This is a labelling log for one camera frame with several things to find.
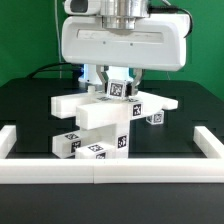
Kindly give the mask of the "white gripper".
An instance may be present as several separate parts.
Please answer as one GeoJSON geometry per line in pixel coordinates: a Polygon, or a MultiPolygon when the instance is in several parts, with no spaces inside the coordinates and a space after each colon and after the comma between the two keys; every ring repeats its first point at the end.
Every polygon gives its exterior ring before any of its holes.
{"type": "Polygon", "coordinates": [[[65,0],[64,10],[62,56],[70,63],[97,65],[104,92],[108,66],[134,68],[126,95],[135,96],[142,69],[177,71],[186,63],[190,14],[179,7],[147,0],[65,0]]]}

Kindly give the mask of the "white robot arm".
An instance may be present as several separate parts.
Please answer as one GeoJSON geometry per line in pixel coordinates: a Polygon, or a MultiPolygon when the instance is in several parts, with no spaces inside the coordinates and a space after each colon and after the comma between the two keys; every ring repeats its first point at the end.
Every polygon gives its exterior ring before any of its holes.
{"type": "Polygon", "coordinates": [[[71,64],[93,65],[105,90],[111,67],[135,70],[130,95],[142,71],[177,71],[186,63],[186,38],[193,30],[190,12],[164,1],[65,0],[62,56],[71,64]]]}

